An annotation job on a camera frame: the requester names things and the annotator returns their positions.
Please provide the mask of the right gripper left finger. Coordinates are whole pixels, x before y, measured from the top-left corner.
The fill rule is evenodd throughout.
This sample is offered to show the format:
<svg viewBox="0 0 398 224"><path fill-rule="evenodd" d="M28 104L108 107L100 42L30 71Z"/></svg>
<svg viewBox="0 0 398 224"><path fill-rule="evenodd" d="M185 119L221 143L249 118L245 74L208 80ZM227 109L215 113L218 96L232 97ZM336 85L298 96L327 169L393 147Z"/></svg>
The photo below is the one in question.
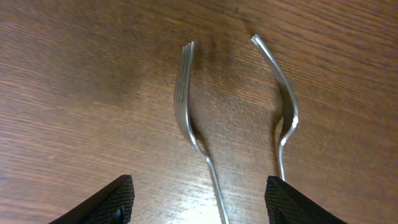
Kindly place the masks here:
<svg viewBox="0 0 398 224"><path fill-rule="evenodd" d="M131 175L121 175L50 224L127 224L134 205Z"/></svg>

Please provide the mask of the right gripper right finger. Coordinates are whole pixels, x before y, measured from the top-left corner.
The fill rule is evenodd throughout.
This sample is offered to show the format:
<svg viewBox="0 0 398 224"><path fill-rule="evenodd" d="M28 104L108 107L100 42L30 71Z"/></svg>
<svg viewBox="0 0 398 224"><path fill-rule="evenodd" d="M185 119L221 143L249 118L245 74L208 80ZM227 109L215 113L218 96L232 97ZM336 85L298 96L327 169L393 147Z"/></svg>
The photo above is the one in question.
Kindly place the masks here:
<svg viewBox="0 0 398 224"><path fill-rule="evenodd" d="M264 194L270 224L346 224L277 176Z"/></svg>

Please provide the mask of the metal fork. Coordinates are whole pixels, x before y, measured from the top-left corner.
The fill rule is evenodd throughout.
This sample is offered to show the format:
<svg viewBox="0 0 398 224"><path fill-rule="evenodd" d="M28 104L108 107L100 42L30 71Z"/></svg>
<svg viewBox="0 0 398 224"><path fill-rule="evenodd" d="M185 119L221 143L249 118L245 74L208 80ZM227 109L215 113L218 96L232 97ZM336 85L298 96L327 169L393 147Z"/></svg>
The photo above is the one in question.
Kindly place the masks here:
<svg viewBox="0 0 398 224"><path fill-rule="evenodd" d="M272 70L279 86L282 98L283 123L282 130L280 132L277 142L276 152L277 164L279 166L279 176L283 181L286 181L284 169L284 146L286 145L289 137L291 137L293 132L296 130L299 123L299 109L297 99L287 77L283 73L281 67L279 66L276 59L273 57L271 51L267 48L261 37L258 34L254 34L251 37L251 40L254 45L260 50L268 66Z"/></svg>
<svg viewBox="0 0 398 224"><path fill-rule="evenodd" d="M210 156L210 153L206 152L205 149L199 145L197 138L194 134L192 128L192 122L190 119L190 104L189 104L190 80L193 70L194 50L195 50L194 41L187 43L182 48L180 65L178 68L177 79L175 82L175 93L174 93L175 119L177 121L179 130L181 131L185 139L205 158L205 162L208 165L208 169L212 178L213 188L215 191L215 197L218 204L221 222L222 224L229 224L229 217L213 160Z"/></svg>

